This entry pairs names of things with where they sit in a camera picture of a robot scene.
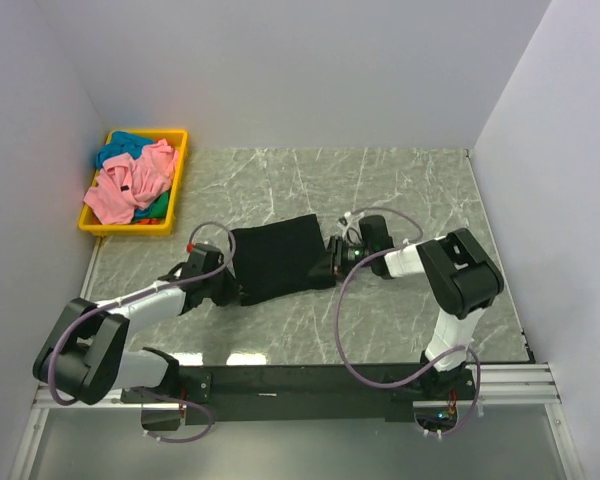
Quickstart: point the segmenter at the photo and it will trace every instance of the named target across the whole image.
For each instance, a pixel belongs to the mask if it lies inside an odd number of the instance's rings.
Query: blue cloth
[[[155,202],[155,200],[153,202],[151,202],[151,205],[149,205],[144,210],[136,208],[135,212],[133,212],[133,219],[134,220],[142,220],[143,218],[147,218],[149,216],[149,214],[151,213],[151,207],[153,206],[154,202]]]
[[[113,132],[111,141],[100,149],[94,161],[95,167],[100,170],[105,160],[122,153],[128,153],[134,160],[142,155],[142,147],[151,145],[154,142],[150,138],[140,137],[127,132]]]

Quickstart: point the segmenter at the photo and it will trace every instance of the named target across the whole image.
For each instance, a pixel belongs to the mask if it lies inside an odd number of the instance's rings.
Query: clothing pile
[[[178,151],[166,140],[114,132],[94,163],[100,173],[84,203],[100,223],[154,224],[167,216]]]

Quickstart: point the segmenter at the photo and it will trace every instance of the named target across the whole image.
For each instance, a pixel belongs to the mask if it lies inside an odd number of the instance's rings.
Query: black cloth
[[[236,238],[233,268],[241,286],[241,305],[333,286],[333,282],[312,280],[308,275],[326,255],[315,215],[237,228],[232,233]]]

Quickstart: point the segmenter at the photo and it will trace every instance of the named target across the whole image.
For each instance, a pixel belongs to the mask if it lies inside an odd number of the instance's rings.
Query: black mounting base
[[[419,363],[355,366],[366,378],[384,383],[405,378],[421,367]],[[419,381],[398,389],[371,388],[342,365],[180,367],[180,375],[188,385],[186,398],[210,408],[219,422],[352,418],[413,422],[414,401],[445,401],[452,389],[458,400],[472,400],[475,394],[472,373],[466,368],[457,370],[455,379],[447,381],[448,388],[427,392],[423,390],[426,382]],[[122,402],[156,403],[136,391],[123,392]],[[180,424],[175,409],[171,428],[165,422],[166,412],[155,412],[158,417],[154,425],[150,412],[143,412],[143,425],[148,430],[175,430]],[[188,409],[185,424],[206,423],[203,414]]]

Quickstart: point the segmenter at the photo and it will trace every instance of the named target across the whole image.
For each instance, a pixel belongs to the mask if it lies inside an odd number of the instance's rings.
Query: gray marble surface
[[[249,227],[316,213],[323,236],[353,207],[382,205],[414,217],[425,239],[469,227],[496,258],[471,166],[462,149],[207,149],[189,160],[166,238],[108,237],[97,257],[90,298],[146,286],[185,259],[191,229],[204,220]],[[387,215],[395,240],[415,231]],[[209,228],[200,240],[225,247]],[[339,287],[251,307],[206,300],[176,319],[139,332],[131,350],[152,346],[191,364],[338,363],[333,315]],[[383,281],[359,275],[343,304],[343,345],[355,362],[417,361],[431,339],[438,307],[424,276]],[[485,361],[526,361],[524,337],[508,291],[478,324],[474,346]]]

